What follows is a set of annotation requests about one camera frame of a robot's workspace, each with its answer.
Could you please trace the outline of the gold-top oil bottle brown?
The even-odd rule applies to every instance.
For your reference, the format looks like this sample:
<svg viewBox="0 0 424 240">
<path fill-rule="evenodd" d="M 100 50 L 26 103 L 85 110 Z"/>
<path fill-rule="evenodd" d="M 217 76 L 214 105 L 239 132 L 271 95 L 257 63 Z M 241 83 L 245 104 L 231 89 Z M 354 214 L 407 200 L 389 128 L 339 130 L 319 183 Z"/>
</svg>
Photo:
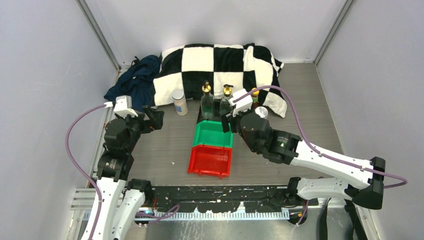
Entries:
<svg viewBox="0 0 424 240">
<path fill-rule="evenodd" d="M 224 84 L 223 85 L 223 91 L 222 91 L 222 98 L 220 100 L 220 104 L 219 104 L 219 115 L 222 116 L 228 112 L 231 111 L 232 106 L 230 105 L 230 98 L 232 96 L 233 93 L 233 85 L 230 84 Z"/>
</svg>

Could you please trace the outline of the yellow-capped sauce bottle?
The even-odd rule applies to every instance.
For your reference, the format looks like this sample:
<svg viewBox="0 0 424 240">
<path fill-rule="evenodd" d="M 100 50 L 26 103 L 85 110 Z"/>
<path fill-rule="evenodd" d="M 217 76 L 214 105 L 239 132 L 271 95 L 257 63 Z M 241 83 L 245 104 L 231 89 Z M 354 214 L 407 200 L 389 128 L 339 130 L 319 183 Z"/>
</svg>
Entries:
<svg viewBox="0 0 424 240">
<path fill-rule="evenodd" d="M 254 90 L 254 92 L 252 92 L 251 94 L 251 98 L 252 98 L 252 105 L 251 105 L 251 109 L 254 110 L 255 108 L 257 108 L 259 106 L 259 93 L 260 91 L 257 90 L 256 87 L 252 88 L 252 91 Z"/>
</svg>

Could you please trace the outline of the gold-top clear glass bottle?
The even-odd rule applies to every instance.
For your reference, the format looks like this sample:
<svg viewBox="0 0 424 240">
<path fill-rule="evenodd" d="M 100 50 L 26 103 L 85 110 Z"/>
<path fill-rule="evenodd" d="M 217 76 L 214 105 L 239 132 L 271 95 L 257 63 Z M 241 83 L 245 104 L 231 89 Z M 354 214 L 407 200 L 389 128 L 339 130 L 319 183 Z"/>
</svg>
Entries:
<svg viewBox="0 0 424 240">
<path fill-rule="evenodd" d="M 201 87 L 203 96 L 200 100 L 201 115 L 205 120 L 212 120 L 214 117 L 214 96 L 211 94 L 212 87 L 206 80 Z"/>
</svg>

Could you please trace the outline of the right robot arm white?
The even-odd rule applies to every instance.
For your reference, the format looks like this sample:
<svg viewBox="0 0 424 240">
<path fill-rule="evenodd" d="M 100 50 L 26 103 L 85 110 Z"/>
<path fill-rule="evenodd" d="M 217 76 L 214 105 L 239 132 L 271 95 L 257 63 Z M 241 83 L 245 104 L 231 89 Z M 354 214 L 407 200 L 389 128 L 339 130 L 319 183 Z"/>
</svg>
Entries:
<svg viewBox="0 0 424 240">
<path fill-rule="evenodd" d="M 292 177 L 285 198 L 291 205 L 315 198 L 344 199 L 371 210 L 380 210 L 384 198 L 386 161 L 380 157 L 357 159 L 314 144 L 300 136 L 273 129 L 252 110 L 222 115 L 224 132 L 238 133 L 251 152 L 276 164 L 305 167 L 328 178 Z"/>
</svg>

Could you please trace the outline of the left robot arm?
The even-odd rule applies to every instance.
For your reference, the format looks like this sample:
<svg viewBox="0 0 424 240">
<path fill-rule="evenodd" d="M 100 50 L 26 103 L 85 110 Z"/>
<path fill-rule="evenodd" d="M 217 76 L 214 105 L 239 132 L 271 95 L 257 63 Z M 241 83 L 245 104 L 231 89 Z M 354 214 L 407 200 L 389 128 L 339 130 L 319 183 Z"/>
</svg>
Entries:
<svg viewBox="0 0 424 240">
<path fill-rule="evenodd" d="M 104 152 L 97 164 L 96 192 L 83 240 L 124 240 L 140 207 L 153 202 L 149 180 L 129 180 L 132 151 L 140 136 L 163 126 L 165 113 L 148 106 L 143 112 L 114 106 L 115 118 L 105 124 Z"/>
</svg>

